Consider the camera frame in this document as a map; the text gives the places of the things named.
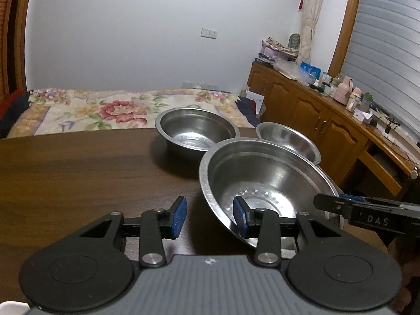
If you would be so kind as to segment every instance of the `floral blanket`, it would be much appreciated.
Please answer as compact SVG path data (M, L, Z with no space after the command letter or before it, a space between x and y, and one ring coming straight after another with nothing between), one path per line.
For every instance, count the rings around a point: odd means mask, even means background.
M175 107L196 107L220 114L238 127L251 128L236 106L236 94L196 89L149 92L35 90L31 107L8 137L83 130L154 128L156 117Z

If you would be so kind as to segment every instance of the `beige curtain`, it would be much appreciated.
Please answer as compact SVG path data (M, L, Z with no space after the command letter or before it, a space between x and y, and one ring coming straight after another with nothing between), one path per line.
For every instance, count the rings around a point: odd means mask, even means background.
M303 0L302 30L300 32L299 55L296 62L310 64L312 41L321 10L322 0Z

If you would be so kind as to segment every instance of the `gray blinds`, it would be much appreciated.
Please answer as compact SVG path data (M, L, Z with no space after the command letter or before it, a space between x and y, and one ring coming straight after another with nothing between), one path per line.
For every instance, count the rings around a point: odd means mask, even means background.
M420 0L360 0L342 73L420 135Z

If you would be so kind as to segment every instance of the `pink bottle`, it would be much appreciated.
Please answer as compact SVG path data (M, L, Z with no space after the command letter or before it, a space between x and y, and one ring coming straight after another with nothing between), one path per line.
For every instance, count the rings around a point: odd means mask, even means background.
M343 83L340 83L335 92L334 99L344 105L347 105L350 94L353 91L353 80L350 77L345 77Z

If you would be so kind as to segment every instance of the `large metal bowl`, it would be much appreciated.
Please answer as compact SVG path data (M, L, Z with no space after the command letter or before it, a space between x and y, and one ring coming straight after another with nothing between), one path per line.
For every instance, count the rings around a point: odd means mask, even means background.
M201 160L199 179L210 208L240 239L232 210L236 195L251 208L272 209L282 217L295 218L301 211L334 217L313 205L317 193L338 196L328 177L306 158L269 141L242 137L216 144ZM257 239L242 240L257 246ZM283 257L295 254L293 244L293 239L282 239Z
M321 162L321 153L316 145L295 129L286 127L283 124L264 122L257 126L256 131L260 139L281 144L307 158L315 165Z
M215 143L240 137L231 121L203 109L170 109L158 115L155 125L169 149L189 159L201 159Z

